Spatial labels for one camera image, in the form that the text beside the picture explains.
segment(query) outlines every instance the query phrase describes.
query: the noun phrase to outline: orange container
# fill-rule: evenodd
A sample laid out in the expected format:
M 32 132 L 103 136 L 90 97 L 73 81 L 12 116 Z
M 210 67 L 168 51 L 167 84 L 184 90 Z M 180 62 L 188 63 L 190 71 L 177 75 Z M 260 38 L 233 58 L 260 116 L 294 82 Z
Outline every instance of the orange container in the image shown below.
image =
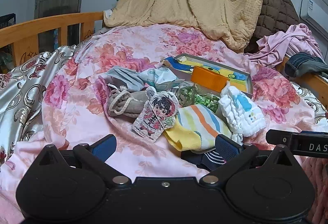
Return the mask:
M 195 66 L 192 71 L 191 81 L 220 93 L 227 84 L 228 79 L 206 68 Z

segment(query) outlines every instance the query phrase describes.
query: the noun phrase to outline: white rope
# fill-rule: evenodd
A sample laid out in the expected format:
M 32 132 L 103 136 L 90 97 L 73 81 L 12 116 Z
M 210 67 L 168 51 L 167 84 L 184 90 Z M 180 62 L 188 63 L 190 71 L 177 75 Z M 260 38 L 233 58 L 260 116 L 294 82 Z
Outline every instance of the white rope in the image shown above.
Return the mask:
M 120 91 L 119 90 L 112 90 L 109 93 L 109 96 L 117 94 L 118 95 L 114 98 L 114 100 L 110 103 L 109 107 L 108 107 L 108 111 L 114 112 L 117 115 L 122 115 L 125 110 L 127 109 L 127 107 L 129 106 L 129 103 L 131 101 L 139 101 L 137 99 L 135 99 L 134 97 L 131 96 L 131 94 L 127 91 L 127 88 L 125 86 L 121 86 L 120 87 Z M 127 96 L 128 99 L 126 100 L 124 106 L 122 107 L 122 109 L 120 111 L 117 111 L 116 109 L 113 109 L 114 106 L 116 106 L 116 104 L 118 103 L 118 101 L 122 98 L 122 101 L 124 100 L 124 96 Z
M 118 90 L 118 88 L 115 86 L 115 85 L 112 85 L 112 84 L 107 84 L 109 87 L 111 87 L 111 88 L 113 88 L 113 89 L 115 89 L 115 90 Z

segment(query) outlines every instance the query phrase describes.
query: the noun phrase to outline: metal screw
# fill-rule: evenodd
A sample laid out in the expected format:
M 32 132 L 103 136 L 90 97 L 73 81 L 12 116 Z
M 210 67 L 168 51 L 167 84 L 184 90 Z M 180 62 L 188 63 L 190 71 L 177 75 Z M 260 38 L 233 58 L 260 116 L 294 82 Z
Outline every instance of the metal screw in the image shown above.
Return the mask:
M 116 176 L 113 178 L 113 182 L 116 184 L 126 184 L 129 181 L 129 178 L 126 176 Z
M 162 186 L 163 186 L 163 187 L 169 187 L 170 184 L 169 184 L 168 182 L 162 182 Z
M 214 184 L 214 183 L 217 183 L 218 181 L 219 181 L 219 179 L 216 176 L 207 175 L 207 176 L 203 177 L 203 182 L 208 183 L 208 184 Z

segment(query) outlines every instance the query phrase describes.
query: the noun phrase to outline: pink floral comforter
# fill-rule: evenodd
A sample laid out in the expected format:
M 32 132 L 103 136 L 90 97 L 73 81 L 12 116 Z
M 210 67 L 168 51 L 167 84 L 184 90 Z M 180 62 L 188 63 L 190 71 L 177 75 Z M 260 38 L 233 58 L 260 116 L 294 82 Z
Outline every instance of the pink floral comforter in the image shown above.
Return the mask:
M 19 223 L 23 217 L 15 201 L 15 190 L 40 150 L 49 143 L 72 149 L 78 143 L 92 144 L 107 134 L 117 138 L 116 152 L 106 161 L 132 180 L 137 176 L 202 177 L 207 172 L 179 158 L 161 136 L 154 144 L 131 131 L 128 118 L 111 118 L 104 106 L 108 96 L 104 72 L 119 65 L 137 71 L 159 66 L 161 59 L 187 53 L 221 62 L 252 75 L 253 100 L 262 108 L 267 128 L 249 141 L 261 149 L 268 129 L 314 130 L 314 112 L 293 86 L 277 71 L 251 63 L 226 48 L 221 41 L 208 40 L 193 28 L 168 24 L 149 27 L 119 27 L 93 37 L 57 73 L 42 103 L 44 131 L 28 142 L 18 142 L 15 152 L 0 173 L 1 220 Z

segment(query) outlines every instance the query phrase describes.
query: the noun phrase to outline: cartoon picture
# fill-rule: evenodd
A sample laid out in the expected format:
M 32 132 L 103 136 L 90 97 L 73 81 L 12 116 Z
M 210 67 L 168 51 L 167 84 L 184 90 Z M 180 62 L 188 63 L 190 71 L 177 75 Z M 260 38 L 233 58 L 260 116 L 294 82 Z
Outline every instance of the cartoon picture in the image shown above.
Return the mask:
M 146 89 L 148 101 L 132 125 L 132 129 L 141 137 L 155 141 L 162 132 L 175 124 L 178 112 L 178 99 L 172 92 L 156 93 L 154 87 Z

